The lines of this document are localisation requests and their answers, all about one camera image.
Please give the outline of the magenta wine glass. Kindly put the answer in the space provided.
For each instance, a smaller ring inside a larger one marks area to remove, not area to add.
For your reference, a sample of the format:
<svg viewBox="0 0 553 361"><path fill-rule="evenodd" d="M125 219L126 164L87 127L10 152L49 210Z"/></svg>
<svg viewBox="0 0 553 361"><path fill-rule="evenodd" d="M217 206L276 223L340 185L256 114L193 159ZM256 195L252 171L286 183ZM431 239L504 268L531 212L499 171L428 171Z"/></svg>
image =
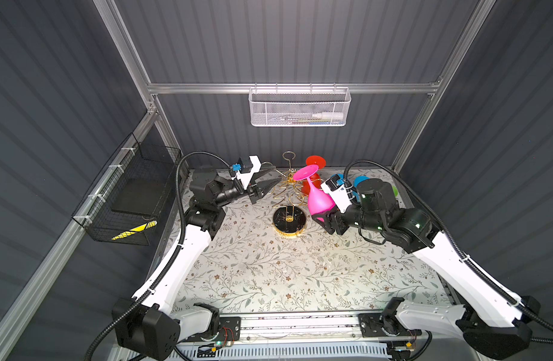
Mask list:
<svg viewBox="0 0 553 361"><path fill-rule="evenodd" d="M318 189L310 180L310 177L316 174L319 170L317 165L307 165L294 173L293 180L307 180L309 185L309 195L307 206L311 215L325 213L335 207L332 198L321 189Z"/></svg>

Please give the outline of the blue wine glass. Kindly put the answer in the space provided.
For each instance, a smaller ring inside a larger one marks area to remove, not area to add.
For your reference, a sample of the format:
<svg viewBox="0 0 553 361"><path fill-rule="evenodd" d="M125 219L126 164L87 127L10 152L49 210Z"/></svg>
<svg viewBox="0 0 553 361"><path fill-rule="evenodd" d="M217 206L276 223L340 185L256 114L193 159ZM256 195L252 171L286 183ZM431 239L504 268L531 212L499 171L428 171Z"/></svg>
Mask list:
<svg viewBox="0 0 553 361"><path fill-rule="evenodd" d="M342 174L335 174L330 178L330 181L338 187L344 185L344 179Z"/></svg>
<svg viewBox="0 0 553 361"><path fill-rule="evenodd" d="M366 180L368 180L368 179L369 179L369 177L366 177L366 176L358 176L358 177L356 177L356 179L354 180L353 186L354 186L354 187L357 187L360 183L362 183L362 182L364 182L364 181L366 181Z"/></svg>

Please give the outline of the blue wine glass front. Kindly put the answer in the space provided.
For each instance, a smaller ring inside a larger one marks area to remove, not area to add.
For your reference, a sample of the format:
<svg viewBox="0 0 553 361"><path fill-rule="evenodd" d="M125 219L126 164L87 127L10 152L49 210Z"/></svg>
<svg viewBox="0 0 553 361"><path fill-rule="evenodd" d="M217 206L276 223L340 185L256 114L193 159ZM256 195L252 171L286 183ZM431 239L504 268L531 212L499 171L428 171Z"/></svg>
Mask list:
<svg viewBox="0 0 553 361"><path fill-rule="evenodd" d="M364 181L366 181L366 180L368 180L368 179L369 179L369 177L366 177L366 176L358 176L358 177L356 177L356 179L354 180L353 186L354 186L354 187L357 187L360 183L362 183L362 182L364 182Z"/></svg>

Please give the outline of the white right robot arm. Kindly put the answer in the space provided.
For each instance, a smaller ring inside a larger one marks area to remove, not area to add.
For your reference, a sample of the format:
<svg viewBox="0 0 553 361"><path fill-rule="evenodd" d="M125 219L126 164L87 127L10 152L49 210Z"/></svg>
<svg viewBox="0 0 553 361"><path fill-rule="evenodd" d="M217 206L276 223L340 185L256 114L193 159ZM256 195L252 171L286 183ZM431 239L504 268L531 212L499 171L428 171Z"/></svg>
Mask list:
<svg viewBox="0 0 553 361"><path fill-rule="evenodd" d="M321 185L326 206L311 213L312 219L330 234L343 235L354 227L359 233L378 232L386 242L402 248L431 267L460 296L461 304L429 306L404 297L393 297L381 313L380 322L389 335L404 329L424 330L464 340L491 359L502 360L527 348L533 341L531 318L516 309L524 305L538 312L539 303L513 293L512 302L487 284L470 268L470 257L461 256L451 239L417 208L401 208L390 183L377 178L348 189L334 175Z"/></svg>

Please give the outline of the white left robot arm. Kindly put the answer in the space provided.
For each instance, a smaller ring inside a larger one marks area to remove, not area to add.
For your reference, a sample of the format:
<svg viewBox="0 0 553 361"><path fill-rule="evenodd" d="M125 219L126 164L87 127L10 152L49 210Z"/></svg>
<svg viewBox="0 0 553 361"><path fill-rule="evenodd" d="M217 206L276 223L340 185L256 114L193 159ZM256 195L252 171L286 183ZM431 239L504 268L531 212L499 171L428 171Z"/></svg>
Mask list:
<svg viewBox="0 0 553 361"><path fill-rule="evenodd" d="M193 172L189 190L189 207L180 212L182 229L171 249L145 284L130 298L119 299L112 308L115 336L119 346L141 356L165 360L176 345L198 335L215 338L220 329L219 310L202 302L184 311L173 310L177 294L198 257L210 246L225 219L224 206L242 197L251 203L264 198L278 179L262 180L275 171L268 162L256 156L252 167L237 163L229 177L216 170Z"/></svg>

